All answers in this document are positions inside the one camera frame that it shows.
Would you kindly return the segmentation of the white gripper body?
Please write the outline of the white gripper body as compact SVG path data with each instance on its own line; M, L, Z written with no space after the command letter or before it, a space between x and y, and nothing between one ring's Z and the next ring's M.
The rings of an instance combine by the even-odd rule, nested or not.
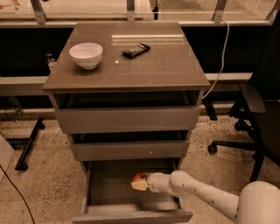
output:
M170 187L170 175L161 172L152 173L147 178L148 189L153 193L168 193Z

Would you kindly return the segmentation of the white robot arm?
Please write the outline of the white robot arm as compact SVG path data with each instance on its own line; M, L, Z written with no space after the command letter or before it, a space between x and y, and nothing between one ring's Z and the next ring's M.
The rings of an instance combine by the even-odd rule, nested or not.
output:
M199 182L184 171L174 171L137 173L131 186L175 197L192 193L235 224L280 224L280 189L267 182L249 183L236 196Z

